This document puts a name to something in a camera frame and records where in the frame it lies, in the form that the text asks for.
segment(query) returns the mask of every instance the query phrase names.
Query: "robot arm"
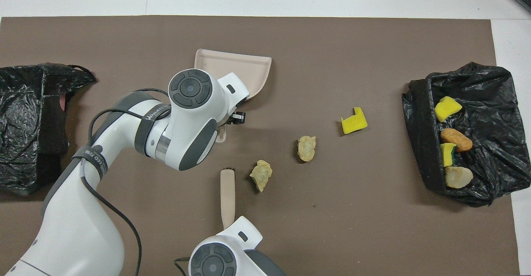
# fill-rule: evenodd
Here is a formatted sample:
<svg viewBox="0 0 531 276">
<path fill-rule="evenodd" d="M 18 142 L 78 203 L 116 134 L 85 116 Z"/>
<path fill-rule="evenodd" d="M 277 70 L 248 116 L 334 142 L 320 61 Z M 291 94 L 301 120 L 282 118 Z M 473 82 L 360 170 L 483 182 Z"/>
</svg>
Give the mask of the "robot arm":
<svg viewBox="0 0 531 276">
<path fill-rule="evenodd" d="M 34 243 L 6 276 L 120 273 L 124 258 L 121 236 L 82 178 L 95 189 L 108 166 L 127 147 L 176 170 L 190 169 L 205 159 L 218 126 L 236 119 L 234 110 L 249 95 L 235 74 L 217 81 L 197 69 L 176 74 L 168 93 L 170 105 L 143 91 L 119 100 L 115 108 L 136 115 L 110 113 L 94 140 L 74 155 L 45 199 Z"/>
</svg>

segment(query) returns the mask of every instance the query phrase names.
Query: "brown mat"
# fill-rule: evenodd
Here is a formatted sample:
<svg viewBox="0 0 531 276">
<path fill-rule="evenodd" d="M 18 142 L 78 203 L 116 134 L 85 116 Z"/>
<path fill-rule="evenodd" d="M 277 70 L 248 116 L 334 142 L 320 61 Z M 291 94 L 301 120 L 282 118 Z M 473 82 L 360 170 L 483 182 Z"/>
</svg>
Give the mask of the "brown mat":
<svg viewBox="0 0 531 276">
<path fill-rule="evenodd" d="M 236 215 L 264 236 L 258 249 L 287 275 L 518 274 L 510 197 L 469 208 L 424 188 L 408 142 L 404 84 L 470 61 L 494 65 L 484 20 L 292 17 L 3 18 L 0 66 L 79 64 L 99 80 L 77 95 L 67 130 L 76 147 L 90 119 L 141 87 L 166 88 L 193 67 L 199 48 L 271 56 L 269 79 L 242 108 L 198 167 L 176 172 L 123 151 L 98 191 L 136 225 L 144 247 L 140 274 L 177 275 L 189 256 L 222 229 L 219 172 L 236 168 Z M 369 127 L 342 136 L 339 118 L 360 106 Z M 313 161 L 295 142 L 317 136 Z M 273 177 L 257 193 L 248 174 L 258 159 Z M 30 246 L 41 202 L 0 204 L 0 274 Z M 131 275 L 136 242 L 110 214 Z"/>
</svg>

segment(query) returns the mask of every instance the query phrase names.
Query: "white floor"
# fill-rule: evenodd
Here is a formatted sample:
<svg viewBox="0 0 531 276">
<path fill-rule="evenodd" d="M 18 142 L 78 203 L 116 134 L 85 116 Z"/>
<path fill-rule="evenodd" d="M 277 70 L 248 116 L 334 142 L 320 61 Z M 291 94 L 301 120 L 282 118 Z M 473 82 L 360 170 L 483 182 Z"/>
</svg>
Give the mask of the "white floor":
<svg viewBox="0 0 531 276">
<path fill-rule="evenodd" d="M 0 17 L 257 15 L 491 19 L 497 64 L 513 73 L 531 134 L 531 13 L 513 0 L 0 0 Z M 531 189 L 512 194 L 520 273 L 531 274 Z"/>
</svg>

